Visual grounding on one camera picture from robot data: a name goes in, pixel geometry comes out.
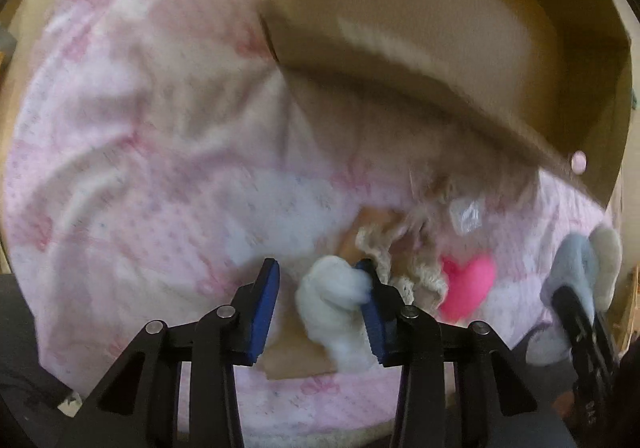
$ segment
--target pink felt heart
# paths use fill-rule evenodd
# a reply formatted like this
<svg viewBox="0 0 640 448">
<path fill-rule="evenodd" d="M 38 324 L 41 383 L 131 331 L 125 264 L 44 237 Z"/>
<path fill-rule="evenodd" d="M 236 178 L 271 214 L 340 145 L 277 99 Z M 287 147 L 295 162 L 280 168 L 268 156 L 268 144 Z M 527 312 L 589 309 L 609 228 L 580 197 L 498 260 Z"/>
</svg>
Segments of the pink felt heart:
<svg viewBox="0 0 640 448">
<path fill-rule="evenodd" d="M 456 262 L 442 257 L 442 270 L 449 278 L 449 292 L 439 308 L 448 322 L 463 319 L 484 301 L 495 280 L 495 262 L 488 254 L 481 254 L 460 268 Z"/>
</svg>

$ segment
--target cardboard box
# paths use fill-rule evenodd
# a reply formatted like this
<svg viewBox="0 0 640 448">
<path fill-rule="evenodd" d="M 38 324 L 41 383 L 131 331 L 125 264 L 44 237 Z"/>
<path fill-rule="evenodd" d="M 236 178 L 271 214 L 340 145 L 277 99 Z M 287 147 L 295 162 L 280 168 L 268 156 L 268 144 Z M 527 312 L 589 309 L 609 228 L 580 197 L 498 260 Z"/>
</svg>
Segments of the cardboard box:
<svg viewBox="0 0 640 448">
<path fill-rule="evenodd" d="M 609 201 L 631 110 L 630 44 L 611 0 L 265 0 L 261 15 L 282 65 L 436 104 Z"/>
</svg>

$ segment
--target white fluffy toy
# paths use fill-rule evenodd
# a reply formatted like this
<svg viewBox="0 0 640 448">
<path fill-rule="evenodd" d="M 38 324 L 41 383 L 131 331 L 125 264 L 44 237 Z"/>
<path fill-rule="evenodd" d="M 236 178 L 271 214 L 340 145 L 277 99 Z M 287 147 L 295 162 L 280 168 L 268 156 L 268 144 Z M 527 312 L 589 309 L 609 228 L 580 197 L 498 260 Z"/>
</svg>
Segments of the white fluffy toy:
<svg viewBox="0 0 640 448">
<path fill-rule="evenodd" d="M 339 372 L 360 372 L 377 363 L 360 311 L 370 291 L 366 273 L 338 256 L 325 256 L 313 264 L 296 292 L 306 335 L 324 346 Z"/>
</svg>

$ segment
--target pink floral fabric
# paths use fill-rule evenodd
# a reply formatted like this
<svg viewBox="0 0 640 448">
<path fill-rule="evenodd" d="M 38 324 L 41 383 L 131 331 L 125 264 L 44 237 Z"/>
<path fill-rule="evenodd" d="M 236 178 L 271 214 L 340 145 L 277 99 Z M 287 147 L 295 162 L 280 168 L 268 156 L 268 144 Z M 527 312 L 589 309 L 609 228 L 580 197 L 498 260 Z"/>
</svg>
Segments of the pink floral fabric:
<svg viewBox="0 0 640 448">
<path fill-rule="evenodd" d="M 538 293 L 562 237 L 603 218 L 417 103 L 283 74 L 257 1 L 56 1 L 6 166 L 4 224 L 40 360 L 82 394 L 146 322 L 228 303 L 265 256 L 285 276 L 276 334 L 287 291 L 362 205 L 411 207 L 409 171 L 484 186 L 484 226 L 464 238 L 444 227 L 440 241 L 460 261 L 492 252 L 497 281 L 470 319 L 511 346 L 545 318 Z M 251 434 L 362 428 L 395 412 L 397 370 L 236 374 Z"/>
</svg>

